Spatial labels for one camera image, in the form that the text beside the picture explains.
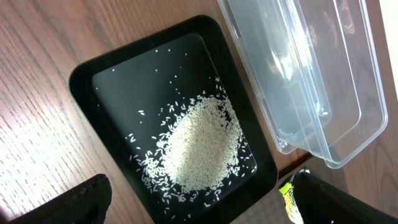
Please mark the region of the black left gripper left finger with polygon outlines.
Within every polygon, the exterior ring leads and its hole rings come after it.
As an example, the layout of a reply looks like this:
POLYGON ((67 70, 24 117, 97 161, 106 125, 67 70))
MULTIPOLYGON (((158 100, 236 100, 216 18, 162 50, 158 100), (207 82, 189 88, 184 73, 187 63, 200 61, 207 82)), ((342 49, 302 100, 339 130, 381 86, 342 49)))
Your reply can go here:
POLYGON ((103 224, 111 204, 112 188, 97 174, 34 210, 11 220, 14 224, 103 224))

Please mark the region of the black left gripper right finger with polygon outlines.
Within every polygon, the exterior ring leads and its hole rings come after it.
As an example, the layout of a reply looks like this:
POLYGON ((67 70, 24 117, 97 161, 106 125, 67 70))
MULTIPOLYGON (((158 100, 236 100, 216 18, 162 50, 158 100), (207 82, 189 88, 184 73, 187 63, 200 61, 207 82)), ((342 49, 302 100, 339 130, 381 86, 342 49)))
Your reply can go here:
POLYGON ((392 217, 307 172, 295 175, 293 195, 304 224, 397 224, 392 217))

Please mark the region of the yellow snack wrapper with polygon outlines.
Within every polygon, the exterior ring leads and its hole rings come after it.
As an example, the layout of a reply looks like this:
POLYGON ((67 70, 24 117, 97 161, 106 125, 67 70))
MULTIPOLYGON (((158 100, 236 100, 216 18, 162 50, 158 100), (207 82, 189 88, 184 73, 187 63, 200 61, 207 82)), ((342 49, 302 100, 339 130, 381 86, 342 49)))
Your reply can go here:
POLYGON ((297 172, 288 176, 279 186, 279 193, 283 196, 285 203, 285 211, 289 220, 294 224, 303 224, 302 216, 299 212, 298 206, 295 202, 293 190, 293 180, 297 172))

